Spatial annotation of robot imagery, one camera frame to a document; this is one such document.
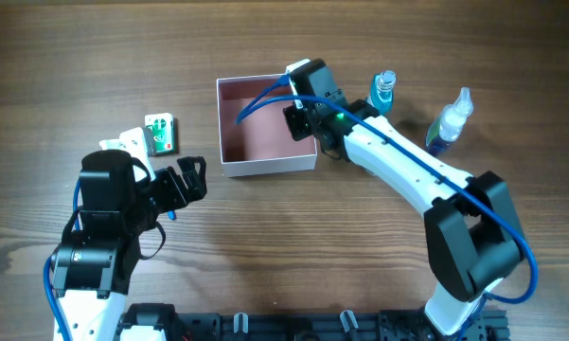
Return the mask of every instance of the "small bottle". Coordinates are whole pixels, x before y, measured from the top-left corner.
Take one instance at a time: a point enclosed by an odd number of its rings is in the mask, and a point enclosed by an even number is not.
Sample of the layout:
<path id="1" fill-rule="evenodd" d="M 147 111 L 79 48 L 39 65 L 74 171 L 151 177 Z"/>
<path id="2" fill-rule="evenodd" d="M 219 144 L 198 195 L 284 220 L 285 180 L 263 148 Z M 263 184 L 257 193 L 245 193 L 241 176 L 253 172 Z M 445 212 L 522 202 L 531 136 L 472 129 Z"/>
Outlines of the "small bottle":
<path id="1" fill-rule="evenodd" d="M 394 105 L 394 85 L 396 74 L 393 71 L 383 71 L 376 74 L 370 85 L 370 94 L 366 102 L 379 110 L 379 114 L 385 115 Z"/>
<path id="2" fill-rule="evenodd" d="M 438 156 L 447 151 L 461 135 L 467 117 L 472 112 L 473 103 L 471 103 L 470 88 L 461 88 L 461 94 L 454 104 L 445 106 L 436 121 L 429 127 L 425 138 L 427 153 Z"/>

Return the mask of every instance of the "brown tabletop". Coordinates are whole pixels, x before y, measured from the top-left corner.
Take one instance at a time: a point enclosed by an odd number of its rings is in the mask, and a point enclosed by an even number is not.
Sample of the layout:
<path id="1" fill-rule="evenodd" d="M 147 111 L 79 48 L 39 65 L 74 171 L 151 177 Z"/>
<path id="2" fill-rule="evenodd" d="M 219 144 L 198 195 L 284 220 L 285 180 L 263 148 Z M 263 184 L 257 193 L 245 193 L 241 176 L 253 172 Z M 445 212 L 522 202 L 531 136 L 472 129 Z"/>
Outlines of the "brown tabletop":
<path id="1" fill-rule="evenodd" d="M 436 280 L 420 216 L 364 170 L 222 176 L 215 79 L 323 58 L 349 99 L 398 75 L 398 129 L 421 144 L 469 86 L 475 105 L 442 159 L 508 181 L 540 262 L 508 310 L 513 340 L 569 340 L 569 5 L 563 2 L 210 2 L 0 8 L 0 340 L 47 340 L 42 267 L 70 215 L 80 160 L 169 112 L 208 195 L 179 211 L 135 269 L 128 303 L 181 313 L 418 308 Z M 176 156 L 154 158 L 157 168 Z M 146 252 L 160 242 L 143 236 Z M 520 294 L 526 264 L 497 289 Z"/>

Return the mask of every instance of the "hand sanitizer bottle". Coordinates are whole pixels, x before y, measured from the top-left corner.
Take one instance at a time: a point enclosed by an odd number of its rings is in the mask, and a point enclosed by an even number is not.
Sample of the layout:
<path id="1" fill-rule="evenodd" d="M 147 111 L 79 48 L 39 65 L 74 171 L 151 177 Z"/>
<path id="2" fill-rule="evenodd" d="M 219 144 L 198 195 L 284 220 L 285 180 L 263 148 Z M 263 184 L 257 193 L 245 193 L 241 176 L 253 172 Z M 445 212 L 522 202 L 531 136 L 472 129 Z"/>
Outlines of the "hand sanitizer bottle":
<path id="1" fill-rule="evenodd" d="M 429 127 L 425 138 L 427 153 L 438 156 L 447 151 L 461 135 L 467 117 L 472 112 L 473 103 L 471 103 L 470 88 L 461 88 L 461 94 L 454 104 L 445 106 L 436 121 Z"/>
<path id="2" fill-rule="evenodd" d="M 387 70 L 376 74 L 370 85 L 370 94 L 366 102 L 379 110 L 379 114 L 385 115 L 394 105 L 394 85 L 396 74 Z"/>

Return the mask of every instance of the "transparent bottle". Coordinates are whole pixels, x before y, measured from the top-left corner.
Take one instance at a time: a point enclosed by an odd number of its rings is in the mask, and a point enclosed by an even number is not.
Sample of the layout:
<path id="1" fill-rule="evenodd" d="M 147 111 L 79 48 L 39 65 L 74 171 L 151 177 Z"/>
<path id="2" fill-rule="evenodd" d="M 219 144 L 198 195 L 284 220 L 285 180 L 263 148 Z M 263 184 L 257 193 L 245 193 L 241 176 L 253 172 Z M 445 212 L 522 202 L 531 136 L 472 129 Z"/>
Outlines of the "transparent bottle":
<path id="1" fill-rule="evenodd" d="M 394 85 L 396 74 L 391 71 L 383 71 L 376 74 L 370 84 L 370 93 L 366 102 L 379 110 L 379 114 L 385 115 L 394 105 Z"/>
<path id="2" fill-rule="evenodd" d="M 467 122 L 467 117 L 473 112 L 470 88 L 461 88 L 461 94 L 454 104 L 444 107 L 442 113 L 427 130 L 425 145 L 427 153 L 438 156 L 447 151 L 458 139 Z"/>

